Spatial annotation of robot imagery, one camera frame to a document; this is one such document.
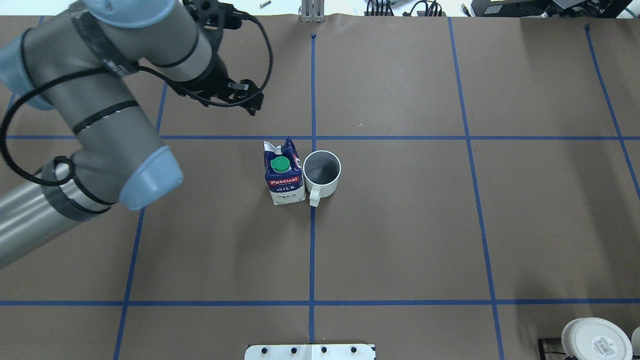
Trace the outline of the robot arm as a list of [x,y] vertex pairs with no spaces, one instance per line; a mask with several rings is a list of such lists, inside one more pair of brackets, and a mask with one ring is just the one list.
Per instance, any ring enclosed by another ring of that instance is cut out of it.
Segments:
[[[1,82],[16,100],[1,121],[1,157],[25,182],[1,197],[1,267],[122,204],[141,210],[179,187],[172,150],[124,78],[145,72],[203,106],[261,109],[265,85],[232,80],[218,50],[252,14],[217,0],[76,0],[1,48]],[[23,105],[56,110],[80,143],[37,171],[7,144]]]

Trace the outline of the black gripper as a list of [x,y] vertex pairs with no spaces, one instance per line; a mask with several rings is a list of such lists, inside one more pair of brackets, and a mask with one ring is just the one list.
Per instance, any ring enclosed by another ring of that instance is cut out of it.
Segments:
[[240,102],[239,106],[250,116],[254,116],[261,110],[265,97],[252,80],[243,79],[241,82],[232,80],[224,64],[211,64],[201,75],[188,80],[187,90],[192,93],[190,98],[204,107],[211,106],[214,100],[220,100],[223,106],[231,107],[235,107]]

